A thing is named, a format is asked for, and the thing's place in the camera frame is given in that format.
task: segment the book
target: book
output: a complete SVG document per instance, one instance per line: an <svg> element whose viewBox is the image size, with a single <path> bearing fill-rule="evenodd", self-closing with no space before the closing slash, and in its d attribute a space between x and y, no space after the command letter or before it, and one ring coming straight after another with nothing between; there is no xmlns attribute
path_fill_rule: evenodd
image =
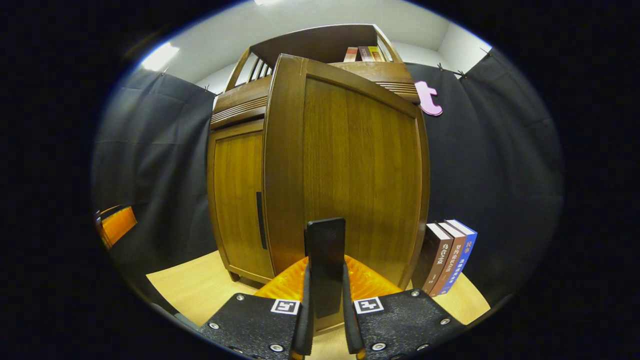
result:
<svg viewBox="0 0 640 360"><path fill-rule="evenodd" d="M429 293L442 273L453 237L436 224L427 224L425 241L411 281L413 286Z"/></svg>
<svg viewBox="0 0 640 360"><path fill-rule="evenodd" d="M375 61L373 60L373 56L371 56L371 51L368 46L358 46L358 50L360 50L362 61Z"/></svg>
<svg viewBox="0 0 640 360"><path fill-rule="evenodd" d="M385 61L385 56L377 46L369 46L369 52L371 53L371 57L373 57L373 61Z"/></svg>
<svg viewBox="0 0 640 360"><path fill-rule="evenodd" d="M356 61L357 56L358 56L358 48L348 47L347 54L344 55L344 60L342 62L350 63L350 62Z"/></svg>
<svg viewBox="0 0 640 360"><path fill-rule="evenodd" d="M456 267L453 269L453 274L451 274L451 278L449 278L449 281L447 281L447 283L442 288L442 290L440 290L441 294L446 294L449 291L449 289L451 289L451 286L453 286L453 284L456 282L456 279L458 278L459 274L462 273L462 270L465 268L465 265L469 260L469 255L471 255L471 250L473 250L474 248L474 243L476 242L476 238L478 235L477 232L469 229L467 226L463 225L461 222L457 220L447 220L446 222L447 224L454 227L456 230L467 235L467 239L463 246L462 254L460 255L458 264L456 264Z"/></svg>
<svg viewBox="0 0 640 360"><path fill-rule="evenodd" d="M436 281L433 289L429 293L429 296L435 297L443 294L442 289L447 284L454 273L454 269L460 260L460 256L463 252L463 247L467 240L467 235L455 230L451 225L446 222L439 222L438 225L446 231L449 235L453 236L453 243L451 244L451 251L449 252L449 257L445 263L444 269L442 269L442 273L440 277Z"/></svg>

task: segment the light wood table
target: light wood table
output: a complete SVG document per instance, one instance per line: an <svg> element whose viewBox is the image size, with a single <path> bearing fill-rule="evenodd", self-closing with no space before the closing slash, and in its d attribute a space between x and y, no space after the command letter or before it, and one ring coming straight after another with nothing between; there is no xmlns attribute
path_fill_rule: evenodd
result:
<svg viewBox="0 0 640 360"><path fill-rule="evenodd" d="M202 326L235 293L254 294L263 284L245 279L232 282L218 251L152 274L149 281L158 292L197 326ZM448 293L433 298L462 324L469 324L489 310L476 287L461 274ZM308 360L350 359L344 326L338 325L314 335Z"/></svg>

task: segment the screw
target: screw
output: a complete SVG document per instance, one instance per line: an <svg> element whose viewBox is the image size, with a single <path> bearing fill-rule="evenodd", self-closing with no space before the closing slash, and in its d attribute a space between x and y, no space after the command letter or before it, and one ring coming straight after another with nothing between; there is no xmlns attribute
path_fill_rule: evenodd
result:
<svg viewBox="0 0 640 360"><path fill-rule="evenodd" d="M377 344L373 345L371 347L371 349L373 349L374 351L380 351L380 350L384 349L385 347L387 347L387 344L385 344L385 343L377 343Z"/></svg>

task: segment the book spine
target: book spine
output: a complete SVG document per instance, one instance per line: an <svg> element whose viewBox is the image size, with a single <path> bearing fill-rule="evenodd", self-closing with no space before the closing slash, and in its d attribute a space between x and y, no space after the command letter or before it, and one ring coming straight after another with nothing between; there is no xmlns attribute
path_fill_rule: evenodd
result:
<svg viewBox="0 0 640 360"><path fill-rule="evenodd" d="M360 50L360 56L362 57L362 61L374 61L371 56L371 52L367 46L358 46Z"/></svg>
<svg viewBox="0 0 640 360"><path fill-rule="evenodd" d="M467 235L467 239L465 240L462 254L460 255L460 260L458 260L456 267L453 269L453 273L451 274L451 277L445 283L445 285L442 287L442 290L440 290L440 293L438 294L448 293L449 290L451 289L451 286L453 286L453 284L456 283L456 280L458 279L458 277L462 273L462 270L465 268L465 265L467 264L469 255L471 254L471 250L473 250L474 248L474 243L476 242L476 236L477 236L477 233Z"/></svg>
<svg viewBox="0 0 640 360"><path fill-rule="evenodd" d="M440 247L436 253L436 258L433 260L433 265L431 265L431 271L429 272L424 286L422 287L425 293L428 294L433 289L433 286L438 281L440 274L442 274L442 269L444 269L444 265L447 261L447 255L449 255L451 244L452 240L440 241Z"/></svg>
<svg viewBox="0 0 640 360"><path fill-rule="evenodd" d="M345 63L350 63L356 61L356 56L358 56L358 48L357 47L348 47L347 53L344 56Z"/></svg>
<svg viewBox="0 0 640 360"><path fill-rule="evenodd" d="M451 245L451 251L449 253L449 257L447 258L447 262L445 263L445 267L440 274L440 277L436 281L436 284L431 289L429 295L431 297L435 297L441 294L442 288L445 286L451 274L453 273L453 269L455 268L458 260L460 259L460 254L463 252L463 246L465 245L466 236L460 236L459 238L455 238L453 240L453 244Z"/></svg>
<svg viewBox="0 0 640 360"><path fill-rule="evenodd" d="M371 53L371 57L373 57L374 61L385 61L384 57L382 57L382 52L377 46L369 46L369 52Z"/></svg>

